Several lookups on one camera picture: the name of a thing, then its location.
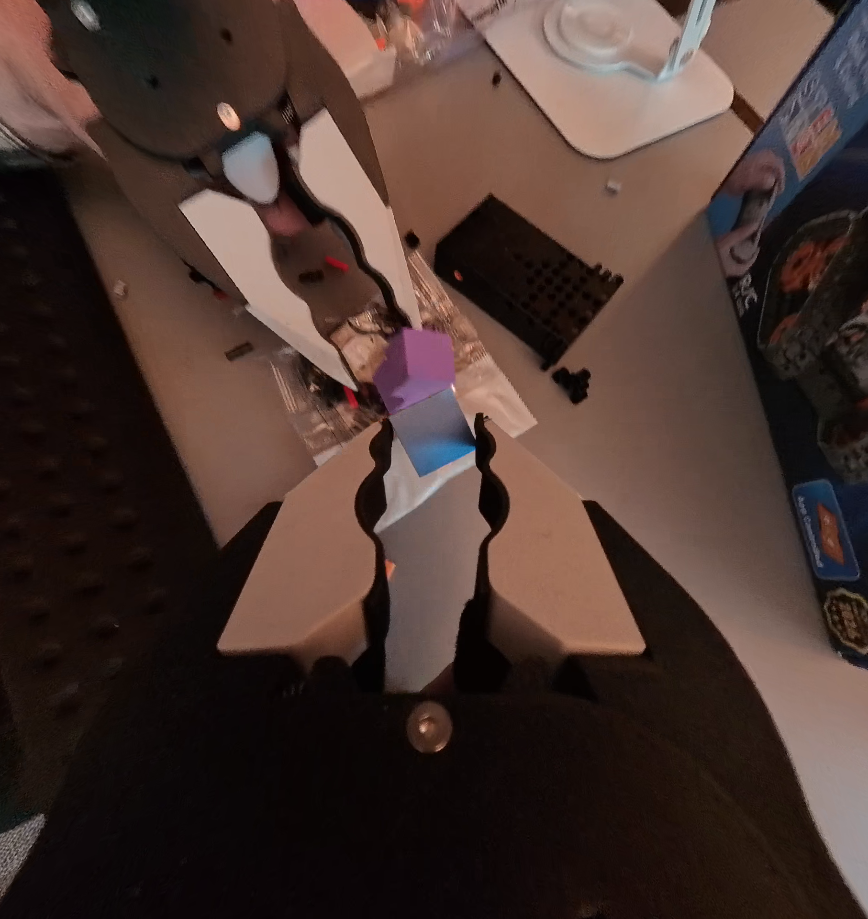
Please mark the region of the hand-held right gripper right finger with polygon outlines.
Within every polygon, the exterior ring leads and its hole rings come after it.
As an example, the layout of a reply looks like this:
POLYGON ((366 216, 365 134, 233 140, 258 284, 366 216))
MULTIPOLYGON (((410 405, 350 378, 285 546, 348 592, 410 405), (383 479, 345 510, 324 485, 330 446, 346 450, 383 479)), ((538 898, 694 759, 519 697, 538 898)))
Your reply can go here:
POLYGON ((497 691, 533 664, 639 658, 646 641, 580 494, 495 421, 474 420, 477 510, 487 531, 461 615, 454 683, 497 691))

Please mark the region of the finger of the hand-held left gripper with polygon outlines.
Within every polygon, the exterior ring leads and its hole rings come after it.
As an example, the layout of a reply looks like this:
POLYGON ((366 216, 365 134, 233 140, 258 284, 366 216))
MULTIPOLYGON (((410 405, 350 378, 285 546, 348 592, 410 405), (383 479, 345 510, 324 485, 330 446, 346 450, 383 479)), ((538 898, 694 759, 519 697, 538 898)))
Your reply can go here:
POLYGON ((402 327, 422 326, 405 248, 389 204, 332 113, 319 109, 290 148, 290 196, 344 240, 359 273, 402 327))
POLYGON ((220 157, 221 190, 200 190, 178 208, 242 294, 246 309, 344 387, 358 382, 340 349, 317 326, 306 299, 278 270, 272 237, 258 207, 275 203, 281 171, 272 141, 252 132, 220 157))

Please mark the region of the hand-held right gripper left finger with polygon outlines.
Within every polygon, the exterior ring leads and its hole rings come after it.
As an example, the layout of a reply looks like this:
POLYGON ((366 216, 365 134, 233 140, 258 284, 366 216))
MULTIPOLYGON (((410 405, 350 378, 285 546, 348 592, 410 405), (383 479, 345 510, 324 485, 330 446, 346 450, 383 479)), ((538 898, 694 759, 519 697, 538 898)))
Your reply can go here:
POLYGON ((284 497, 217 642, 221 654, 276 653, 302 672, 337 658, 361 688, 384 688, 391 608, 375 529, 392 447, 391 423, 371 425, 284 497))

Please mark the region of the purple foam cube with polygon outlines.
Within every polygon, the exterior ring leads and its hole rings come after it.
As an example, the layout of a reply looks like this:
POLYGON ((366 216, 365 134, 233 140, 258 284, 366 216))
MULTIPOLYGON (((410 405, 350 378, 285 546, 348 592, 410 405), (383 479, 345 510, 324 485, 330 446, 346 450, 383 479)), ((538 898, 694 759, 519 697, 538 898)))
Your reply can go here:
POLYGON ((449 335, 404 328, 390 338, 372 378, 388 415, 395 415, 455 382, 455 359, 449 335))

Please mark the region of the blue foam cube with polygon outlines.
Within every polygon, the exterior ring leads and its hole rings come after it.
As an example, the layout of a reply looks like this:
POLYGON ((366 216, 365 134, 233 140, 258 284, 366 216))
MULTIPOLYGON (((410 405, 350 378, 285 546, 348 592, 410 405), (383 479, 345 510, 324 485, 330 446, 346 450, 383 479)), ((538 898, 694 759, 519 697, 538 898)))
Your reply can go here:
POLYGON ((475 436, 452 386, 390 415, 396 439, 420 477, 475 451, 475 436))

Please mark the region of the person's left hand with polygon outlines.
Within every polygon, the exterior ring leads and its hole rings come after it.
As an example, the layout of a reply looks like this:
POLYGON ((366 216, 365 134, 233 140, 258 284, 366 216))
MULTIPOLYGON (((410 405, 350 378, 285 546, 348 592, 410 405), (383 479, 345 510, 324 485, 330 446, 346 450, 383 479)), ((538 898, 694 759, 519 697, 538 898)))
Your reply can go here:
POLYGON ((51 24, 34 1, 0 1, 0 121, 37 151, 102 152, 87 132, 98 115, 87 92, 57 69, 51 24))

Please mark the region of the black perforated building plate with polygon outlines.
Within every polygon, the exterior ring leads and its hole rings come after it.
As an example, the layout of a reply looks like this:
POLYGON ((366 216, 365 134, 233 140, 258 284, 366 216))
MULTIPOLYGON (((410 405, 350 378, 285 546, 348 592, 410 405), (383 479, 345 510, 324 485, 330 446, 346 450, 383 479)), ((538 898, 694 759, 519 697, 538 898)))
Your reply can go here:
POLYGON ((544 371, 559 363, 624 282, 576 257, 493 195, 440 238, 433 269, 529 347, 544 371))

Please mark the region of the clear printed plastic bag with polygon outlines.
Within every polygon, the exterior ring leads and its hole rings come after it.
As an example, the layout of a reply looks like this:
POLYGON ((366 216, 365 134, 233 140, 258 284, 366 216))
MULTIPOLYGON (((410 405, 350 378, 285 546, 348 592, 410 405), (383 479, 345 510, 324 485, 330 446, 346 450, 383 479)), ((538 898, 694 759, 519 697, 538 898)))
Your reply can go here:
POLYGON ((458 60, 481 37, 455 1, 297 1, 360 100, 458 60))

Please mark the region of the clear bag of building parts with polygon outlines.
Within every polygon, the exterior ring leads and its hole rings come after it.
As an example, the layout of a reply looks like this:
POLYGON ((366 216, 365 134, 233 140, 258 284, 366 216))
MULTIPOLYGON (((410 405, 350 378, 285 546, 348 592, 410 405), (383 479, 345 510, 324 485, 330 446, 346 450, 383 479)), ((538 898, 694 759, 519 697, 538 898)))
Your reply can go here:
MULTIPOLYGON (((454 391, 468 423, 482 414, 495 420, 511 437, 530 430, 536 418, 487 352, 471 321, 451 300, 420 252, 406 254, 422 325, 451 339, 454 391)), ((336 456, 365 428, 385 418, 382 401, 371 384, 352 394, 287 346, 273 353, 269 365, 290 425, 317 467, 336 456)), ((412 513, 473 464, 474 456, 469 454, 419 476, 404 448, 394 442, 391 467, 384 477, 386 511, 376 530, 382 532, 412 513)))

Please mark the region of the white book stand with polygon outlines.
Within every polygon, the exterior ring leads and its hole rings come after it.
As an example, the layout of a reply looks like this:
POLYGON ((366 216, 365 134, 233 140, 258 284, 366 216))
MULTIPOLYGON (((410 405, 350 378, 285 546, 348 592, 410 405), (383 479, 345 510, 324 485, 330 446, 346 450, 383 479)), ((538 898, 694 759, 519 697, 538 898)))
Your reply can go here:
POLYGON ((681 22, 656 1, 492 2, 463 14, 569 146, 611 160, 721 116, 726 73, 701 49, 714 1, 681 22))

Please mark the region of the blue toy robot box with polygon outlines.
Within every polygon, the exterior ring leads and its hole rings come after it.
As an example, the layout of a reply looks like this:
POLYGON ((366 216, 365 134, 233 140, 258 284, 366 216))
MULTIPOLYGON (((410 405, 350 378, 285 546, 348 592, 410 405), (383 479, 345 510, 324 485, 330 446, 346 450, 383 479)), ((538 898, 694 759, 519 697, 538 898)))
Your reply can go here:
POLYGON ((845 3, 707 218, 829 642, 868 670, 868 1, 845 3))

